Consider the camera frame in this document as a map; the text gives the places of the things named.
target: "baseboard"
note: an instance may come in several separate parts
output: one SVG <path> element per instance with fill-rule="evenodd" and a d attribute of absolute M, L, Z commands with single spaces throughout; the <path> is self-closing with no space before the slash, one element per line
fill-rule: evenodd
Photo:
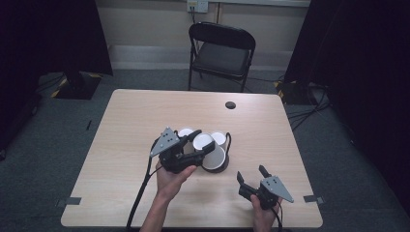
<path fill-rule="evenodd" d="M 188 69 L 188 47 L 111 45 L 108 48 L 114 70 Z M 255 53 L 251 70 L 286 71 L 292 51 Z"/>

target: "wall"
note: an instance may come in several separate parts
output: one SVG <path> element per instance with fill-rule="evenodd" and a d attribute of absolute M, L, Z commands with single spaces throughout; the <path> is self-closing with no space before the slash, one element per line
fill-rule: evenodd
<path fill-rule="evenodd" d="M 295 5 L 307 1 L 253 2 L 289 2 L 290 5 Z M 186 1 L 97 0 L 97 4 L 108 44 L 173 47 L 190 45 L 188 29 L 192 18 L 187 13 Z M 195 14 L 195 20 L 217 21 L 242 27 L 254 35 L 260 50 L 291 51 L 307 10 L 307 7 L 210 2 L 209 12 Z"/>

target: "black folding chair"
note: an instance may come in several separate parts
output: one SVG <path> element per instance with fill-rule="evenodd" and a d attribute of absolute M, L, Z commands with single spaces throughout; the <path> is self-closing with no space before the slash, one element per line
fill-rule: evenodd
<path fill-rule="evenodd" d="M 249 67 L 256 47 L 253 36 L 240 28 L 212 22 L 190 27 L 190 79 L 192 71 L 242 81 L 244 92 Z"/>

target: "gray carpet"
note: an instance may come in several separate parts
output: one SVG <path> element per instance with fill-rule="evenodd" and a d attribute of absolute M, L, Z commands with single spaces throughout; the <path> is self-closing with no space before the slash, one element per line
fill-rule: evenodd
<path fill-rule="evenodd" d="M 282 75 L 251 71 L 249 77 L 257 79 L 248 81 L 247 92 L 275 94 L 273 81 Z M 56 76 L 58 73 L 44 76 L 41 83 Z M 114 71 L 114 76 L 102 79 L 90 101 L 52 99 L 55 85 L 42 90 L 44 98 L 37 114 L 0 162 L 0 231 L 125 231 L 65 228 L 60 223 L 64 208 L 55 204 L 70 196 L 115 89 L 186 90 L 187 83 L 187 70 Z M 221 92 L 240 88 L 237 83 L 212 77 L 196 77 L 193 86 Z M 317 97 L 320 94 L 320 90 L 315 92 Z M 312 106 L 286 105 L 285 109 L 294 115 Z M 374 166 L 352 146 L 346 132 L 347 127 L 330 107 L 314 113 L 295 129 L 313 191 L 326 203 L 319 206 L 322 227 L 292 231 L 410 231 L 409 217 Z"/>

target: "chair seat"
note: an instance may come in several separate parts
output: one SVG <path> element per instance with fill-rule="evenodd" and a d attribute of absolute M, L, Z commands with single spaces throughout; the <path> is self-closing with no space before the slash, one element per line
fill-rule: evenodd
<path fill-rule="evenodd" d="M 236 75 L 236 79 L 242 79 L 247 72 L 248 58 L 248 50 L 204 43 L 192 67 L 197 71 Z"/>

